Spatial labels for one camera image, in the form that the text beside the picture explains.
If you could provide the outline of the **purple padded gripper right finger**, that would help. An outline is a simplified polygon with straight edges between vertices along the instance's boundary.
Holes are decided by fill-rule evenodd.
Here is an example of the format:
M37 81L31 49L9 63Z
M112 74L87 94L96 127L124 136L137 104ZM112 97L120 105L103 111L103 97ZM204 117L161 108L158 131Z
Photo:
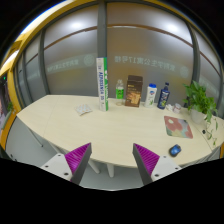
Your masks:
M143 185L148 185L156 180L181 170L169 156L159 156L149 149L133 144L135 158Z

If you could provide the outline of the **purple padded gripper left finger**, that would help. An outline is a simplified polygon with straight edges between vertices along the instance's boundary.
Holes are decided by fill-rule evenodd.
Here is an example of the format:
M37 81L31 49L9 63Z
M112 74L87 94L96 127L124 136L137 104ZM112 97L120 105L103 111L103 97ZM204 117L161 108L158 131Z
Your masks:
M79 185L90 155L92 153L91 144L87 143L67 154L57 153L41 168L76 185Z

